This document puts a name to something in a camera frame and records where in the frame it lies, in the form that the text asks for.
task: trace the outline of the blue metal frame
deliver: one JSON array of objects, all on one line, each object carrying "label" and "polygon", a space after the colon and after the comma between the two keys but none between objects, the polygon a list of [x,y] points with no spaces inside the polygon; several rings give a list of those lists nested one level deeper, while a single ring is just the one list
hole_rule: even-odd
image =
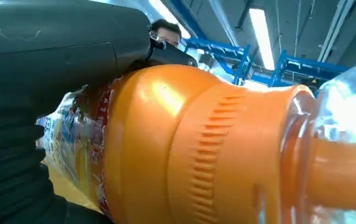
[{"label": "blue metal frame", "polygon": [[269,81],[269,87],[277,86],[277,84],[281,83],[281,77],[285,71],[291,71],[328,81],[348,69],[349,68],[347,67],[337,66],[334,64],[288,56],[284,50],[281,52],[276,69],[274,70],[271,80]]},{"label": "blue metal frame", "polygon": [[[251,61],[248,57],[250,45],[248,44],[245,48],[235,47],[232,45],[213,42],[209,40],[204,40],[200,38],[190,38],[186,40],[187,48],[201,49],[211,55],[213,55],[221,67],[226,73],[233,75],[235,78],[232,83],[238,85],[240,78],[245,80],[251,66]],[[239,60],[239,65],[236,71],[228,67],[222,58],[232,58]]]}]

